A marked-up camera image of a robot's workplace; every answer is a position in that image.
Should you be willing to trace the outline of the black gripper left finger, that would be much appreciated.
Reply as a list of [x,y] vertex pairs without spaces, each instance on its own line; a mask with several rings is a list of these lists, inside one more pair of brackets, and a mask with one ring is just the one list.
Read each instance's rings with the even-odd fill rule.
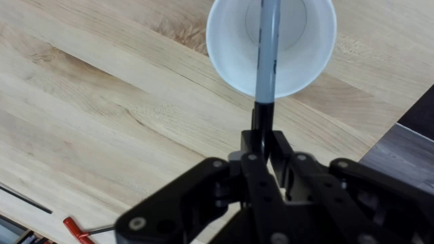
[[255,131],[242,132],[242,162],[264,162],[261,136]]

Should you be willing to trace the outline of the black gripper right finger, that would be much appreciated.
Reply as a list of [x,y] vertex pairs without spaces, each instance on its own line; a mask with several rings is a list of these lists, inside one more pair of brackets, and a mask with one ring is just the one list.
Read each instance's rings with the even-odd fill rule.
[[295,151],[287,140],[285,135],[276,131],[272,136],[272,166],[277,177],[285,177],[291,162],[295,158]]

